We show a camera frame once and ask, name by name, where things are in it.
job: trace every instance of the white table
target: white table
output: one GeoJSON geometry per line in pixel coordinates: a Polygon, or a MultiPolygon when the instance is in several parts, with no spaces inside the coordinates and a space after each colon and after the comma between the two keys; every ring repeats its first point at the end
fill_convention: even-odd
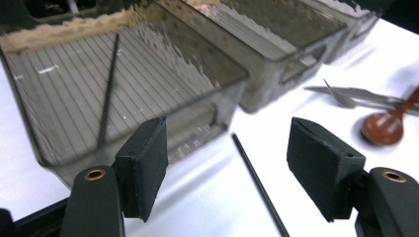
{"type": "MultiPolygon", "coordinates": [[[[14,219],[17,220],[68,197],[70,191],[36,162],[2,69],[0,75],[0,206],[11,210],[14,219]]],[[[406,96],[406,93],[410,93],[419,85],[419,36],[380,20],[364,43],[333,64],[323,65],[316,76],[302,86],[323,85],[323,78],[332,86],[361,87],[376,93],[406,96]]],[[[363,117],[376,110],[341,109],[330,96],[304,91],[302,86],[290,91],[255,115],[247,115],[237,109],[230,132],[235,132],[240,138],[291,236],[356,236],[355,210],[350,220],[327,223],[289,170],[287,146],[292,117],[318,122],[363,153],[367,157],[367,171],[373,167],[388,167],[407,173],[416,180],[419,180],[419,118],[405,116],[406,130],[403,140],[398,145],[371,146],[360,137],[359,126],[363,117]]],[[[231,145],[226,144],[228,139],[228,135],[225,135],[170,167],[173,172],[169,175],[179,175],[183,169],[188,171],[185,167],[189,167],[191,171],[204,171],[205,164],[202,165],[204,167],[195,164],[197,169],[194,169],[194,160],[199,160],[200,157],[203,159],[203,156],[209,154],[224,154],[225,149],[228,149],[226,147],[231,145]]],[[[219,171],[213,168],[209,177],[216,177],[218,173],[219,171]]],[[[191,182],[193,179],[194,176],[189,175],[187,180],[191,182]]],[[[209,199],[213,197],[216,197],[216,194],[209,193],[209,199]]],[[[184,215],[187,216],[188,213],[179,212],[178,218],[184,215]]],[[[127,221],[127,233],[134,233],[135,228],[151,226],[139,223],[139,220],[127,221]]],[[[200,233],[199,227],[194,227],[193,224],[188,223],[191,226],[185,228],[196,228],[196,231],[187,233],[200,233]]],[[[201,228],[217,226],[211,226],[209,222],[201,228]]],[[[265,229],[260,222],[250,223],[249,228],[257,229],[260,236],[265,236],[265,229]]]]}

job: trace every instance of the plastic container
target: plastic container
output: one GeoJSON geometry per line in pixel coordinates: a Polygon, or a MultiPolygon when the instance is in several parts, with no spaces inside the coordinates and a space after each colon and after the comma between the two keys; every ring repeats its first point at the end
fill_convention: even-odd
{"type": "Polygon", "coordinates": [[[68,186],[88,167],[111,165],[148,119],[167,117],[170,163],[187,156],[228,129],[244,90],[246,70],[170,11],[150,3],[122,13],[130,27],[81,39],[66,38],[61,27],[74,36],[86,26],[97,29],[114,21],[75,20],[81,25],[71,27],[74,32],[67,27],[71,24],[63,24],[48,26],[43,34],[35,29],[3,36],[4,42],[26,34],[20,45],[2,44],[3,59],[40,164],[68,186]],[[107,142],[98,149],[116,32],[120,46],[107,142]],[[51,44],[53,38],[63,41],[42,45],[42,39],[51,44]]]}
{"type": "Polygon", "coordinates": [[[326,58],[326,63],[332,62],[360,42],[370,33],[379,17],[376,13],[357,6],[351,6],[336,0],[300,0],[311,7],[329,14],[346,23],[348,31],[339,39],[332,53],[326,58]]]}
{"type": "Polygon", "coordinates": [[[240,102],[247,113],[315,74],[346,31],[343,22],[294,0],[188,1],[201,16],[178,1],[158,2],[249,70],[240,102]]]}

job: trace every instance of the brass rivet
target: brass rivet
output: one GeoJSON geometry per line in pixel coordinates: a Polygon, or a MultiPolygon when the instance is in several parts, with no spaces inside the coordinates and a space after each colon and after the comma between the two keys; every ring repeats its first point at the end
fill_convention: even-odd
{"type": "Polygon", "coordinates": [[[105,170],[92,170],[84,176],[84,179],[87,181],[95,181],[102,179],[104,176],[106,176],[105,170]]]}
{"type": "Polygon", "coordinates": [[[404,178],[402,175],[400,175],[398,173],[395,173],[395,172],[392,172],[392,171],[383,171],[382,175],[386,179],[391,180],[391,181],[396,182],[396,183],[406,183],[406,181],[407,181],[406,178],[404,178]]]}

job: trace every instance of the black stick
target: black stick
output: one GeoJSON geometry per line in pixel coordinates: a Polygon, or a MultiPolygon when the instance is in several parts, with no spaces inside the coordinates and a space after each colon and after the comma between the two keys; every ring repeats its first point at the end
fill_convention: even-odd
{"type": "Polygon", "coordinates": [[[102,109],[102,120],[101,120],[101,125],[99,127],[98,148],[103,146],[106,140],[106,130],[108,126],[108,112],[109,112],[109,106],[111,105],[112,89],[114,87],[114,72],[115,72],[115,66],[117,63],[119,42],[120,42],[120,34],[117,33],[115,35],[114,50],[112,52],[111,68],[108,74],[108,85],[106,88],[105,101],[104,101],[103,109],[102,109]]]}
{"type": "Polygon", "coordinates": [[[263,201],[265,202],[266,207],[268,207],[269,212],[271,213],[272,218],[274,219],[275,224],[277,225],[278,230],[281,233],[281,236],[288,237],[290,236],[283,221],[280,219],[280,216],[277,213],[277,210],[275,209],[274,205],[271,202],[271,199],[268,196],[268,193],[266,193],[265,188],[262,185],[262,182],[260,181],[258,174],[256,173],[255,169],[252,166],[252,163],[249,160],[249,157],[247,157],[246,152],[243,149],[243,146],[240,143],[240,140],[238,139],[236,134],[232,134],[232,138],[234,140],[234,144],[236,145],[238,152],[240,153],[241,157],[243,158],[244,163],[247,166],[247,170],[252,175],[253,181],[255,182],[256,187],[258,188],[259,194],[261,194],[263,201]]]}

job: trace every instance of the dark background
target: dark background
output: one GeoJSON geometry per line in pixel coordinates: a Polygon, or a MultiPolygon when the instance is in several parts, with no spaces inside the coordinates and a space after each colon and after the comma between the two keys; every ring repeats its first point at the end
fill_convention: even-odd
{"type": "Polygon", "coordinates": [[[419,35],[419,0],[395,0],[382,18],[419,35]]]}

